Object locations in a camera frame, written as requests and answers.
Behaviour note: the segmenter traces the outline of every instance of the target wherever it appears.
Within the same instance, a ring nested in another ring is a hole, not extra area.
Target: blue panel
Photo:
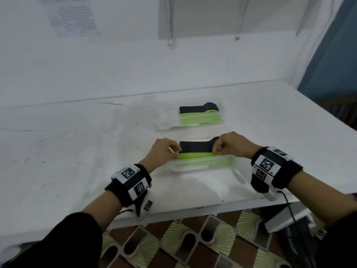
[[[344,0],[298,90],[313,100],[357,94],[357,0]]]

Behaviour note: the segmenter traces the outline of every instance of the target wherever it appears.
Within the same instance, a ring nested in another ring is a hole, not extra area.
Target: paper notice
[[[57,37],[99,36],[89,0],[39,0]]]

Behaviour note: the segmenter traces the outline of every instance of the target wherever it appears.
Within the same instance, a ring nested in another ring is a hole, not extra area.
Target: shelf bracket
[[[168,44],[173,45],[173,0],[166,0],[166,20],[168,31]]]
[[[238,27],[237,27],[237,32],[236,35],[234,36],[235,40],[239,39],[239,35],[243,30],[243,24],[244,24],[244,18],[247,13],[247,8],[248,8],[249,0],[239,0],[238,4]]]
[[[318,0],[309,0],[309,2],[307,3],[307,6],[305,8],[304,14],[302,15],[301,21],[299,23],[299,26],[297,27],[297,31],[296,31],[296,35],[299,35],[299,33],[301,32],[301,30],[304,28],[307,19],[310,17],[311,12],[313,11],[316,3]]]

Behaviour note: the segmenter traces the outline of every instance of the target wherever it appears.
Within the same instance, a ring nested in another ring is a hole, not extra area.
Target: person's right hand
[[[213,145],[212,152],[218,155],[231,154],[236,157],[252,159],[253,155],[262,148],[246,139],[235,131],[220,136]]]

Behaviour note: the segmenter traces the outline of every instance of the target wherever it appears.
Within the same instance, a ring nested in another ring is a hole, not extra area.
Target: white table
[[[42,239],[97,197],[111,174],[138,162],[145,138],[135,135],[154,129],[157,101],[206,95],[220,97],[231,130],[287,151],[344,193],[357,192],[357,133],[283,81],[0,108],[0,250]],[[249,180],[249,161],[240,160]],[[138,222],[124,213],[110,228],[284,203],[240,184],[229,169],[154,176],[152,190],[160,200],[152,214]]]

